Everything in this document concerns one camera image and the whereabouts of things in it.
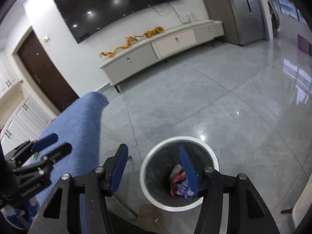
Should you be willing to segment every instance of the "tv cabinet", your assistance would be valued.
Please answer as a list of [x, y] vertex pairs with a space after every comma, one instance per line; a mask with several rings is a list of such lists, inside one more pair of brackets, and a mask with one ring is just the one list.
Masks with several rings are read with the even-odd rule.
[[202, 20], [183, 24], [135, 43], [114, 58], [105, 57], [100, 68], [119, 92], [117, 85], [139, 71], [177, 53], [224, 36], [221, 21]]

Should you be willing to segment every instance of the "drawer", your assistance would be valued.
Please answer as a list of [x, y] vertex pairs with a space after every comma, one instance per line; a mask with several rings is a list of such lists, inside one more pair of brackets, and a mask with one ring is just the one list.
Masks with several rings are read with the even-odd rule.
[[193, 31], [198, 44], [202, 44], [214, 39], [210, 26], [198, 26], [193, 28]]
[[195, 45], [196, 39], [193, 30], [172, 34], [169, 37], [156, 41], [154, 44], [160, 57], [175, 54], [188, 46]]
[[214, 23], [209, 25], [214, 38], [224, 36], [223, 24], [222, 22]]
[[136, 70], [152, 63], [156, 59], [157, 57], [151, 44], [146, 44], [119, 58], [103, 69], [107, 71], [113, 82], [117, 82], [128, 78]]
[[193, 31], [198, 44], [211, 41], [216, 37], [224, 35], [223, 25], [221, 22], [198, 26], [193, 28]]

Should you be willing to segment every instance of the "black tv screen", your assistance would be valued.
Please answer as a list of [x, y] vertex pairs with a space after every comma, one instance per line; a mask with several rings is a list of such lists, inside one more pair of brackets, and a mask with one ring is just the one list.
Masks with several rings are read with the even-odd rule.
[[54, 0], [77, 43], [136, 11], [174, 0]]

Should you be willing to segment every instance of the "gray tile floor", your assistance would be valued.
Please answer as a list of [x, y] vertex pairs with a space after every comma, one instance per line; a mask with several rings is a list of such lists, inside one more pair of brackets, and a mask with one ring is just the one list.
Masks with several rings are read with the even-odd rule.
[[[312, 59], [285, 38], [245, 47], [217, 42], [180, 53], [105, 92], [103, 162], [120, 143], [129, 146], [118, 190], [134, 210], [146, 202], [139, 171], [147, 153], [172, 136], [201, 139], [214, 150], [220, 172], [246, 173], [281, 234], [294, 230], [292, 208], [312, 173]], [[130, 220], [114, 198], [109, 208]], [[166, 216], [170, 234], [193, 233], [200, 207]]]

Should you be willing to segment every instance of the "purple plastic bag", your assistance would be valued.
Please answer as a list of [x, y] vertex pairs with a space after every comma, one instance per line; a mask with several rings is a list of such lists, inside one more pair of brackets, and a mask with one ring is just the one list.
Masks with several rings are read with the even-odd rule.
[[177, 194], [184, 196], [185, 199], [190, 200], [191, 198], [194, 198], [195, 193], [191, 191], [191, 188], [188, 184], [188, 180], [184, 180], [181, 184], [179, 184], [179, 187], [177, 189]]

